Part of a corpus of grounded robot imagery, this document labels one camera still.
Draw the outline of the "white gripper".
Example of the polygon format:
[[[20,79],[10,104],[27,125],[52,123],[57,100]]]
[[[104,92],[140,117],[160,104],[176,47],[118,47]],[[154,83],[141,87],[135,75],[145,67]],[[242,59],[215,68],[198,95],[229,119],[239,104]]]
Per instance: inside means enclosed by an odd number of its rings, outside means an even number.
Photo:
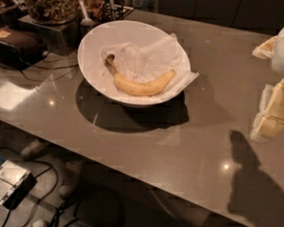
[[[252,55],[265,59],[272,58],[273,71],[284,77],[284,28],[257,46]],[[275,86],[267,84],[262,91],[258,113],[255,116],[250,137],[264,143],[276,137],[284,129],[284,78]]]

